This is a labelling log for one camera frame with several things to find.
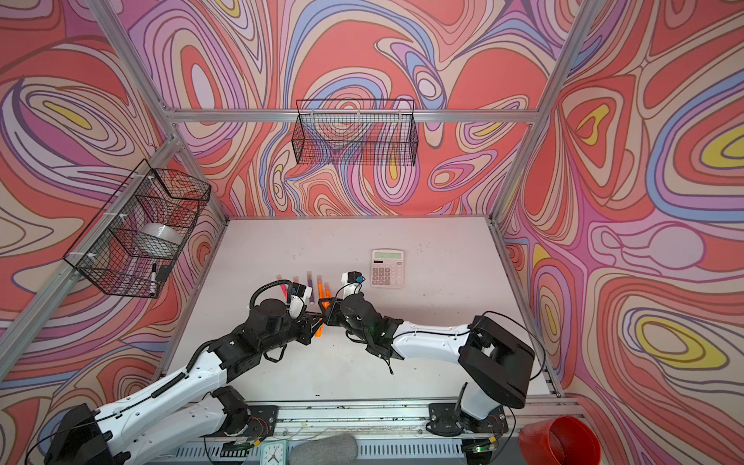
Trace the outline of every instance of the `black wire basket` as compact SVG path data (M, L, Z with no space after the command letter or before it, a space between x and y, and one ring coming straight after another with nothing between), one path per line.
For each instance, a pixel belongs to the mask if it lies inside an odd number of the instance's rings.
M413 100L306 99L296 106L297 164L416 164Z
M92 246L77 254L71 247L65 261L104 294L157 298L210 194L200 179L150 168Z

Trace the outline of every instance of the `white tabletop surface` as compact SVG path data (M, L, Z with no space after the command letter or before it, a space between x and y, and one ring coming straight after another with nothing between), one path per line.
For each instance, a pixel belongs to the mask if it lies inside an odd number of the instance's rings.
M473 316L495 310L523 321L484 218L234 220L170 369L186 365L202 342L243 323L253 291L277 275L306 283L311 271L314 281L321 275L335 294L342 272L370 275L375 248L405 252L402 289L362 288L383 315L449 326L468 324ZM283 296L274 288L259 301L268 297ZM317 304L310 309L317 312ZM514 323L490 317L531 345ZM460 365L448 362L406 359L391 364L394 375L382 360L365 352L364 345L348 341L342 328L325 327L310 346L293 342L281 362L262 360L231 384L250 402L456 397L463 383L472 381ZM533 373L538 369L536 359ZM532 381L528 394L549 394L542 376Z

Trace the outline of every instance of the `clock face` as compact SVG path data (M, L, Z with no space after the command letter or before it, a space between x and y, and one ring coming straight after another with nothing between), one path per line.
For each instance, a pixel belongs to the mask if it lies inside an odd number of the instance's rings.
M284 465L285 450L284 441L264 443L261 449L261 465Z

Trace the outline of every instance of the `red bucket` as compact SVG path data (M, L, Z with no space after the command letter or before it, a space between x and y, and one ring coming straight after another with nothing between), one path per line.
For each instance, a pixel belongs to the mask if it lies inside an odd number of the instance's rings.
M600 441L581 420L558 417L525 426L519 448L530 465L599 465Z

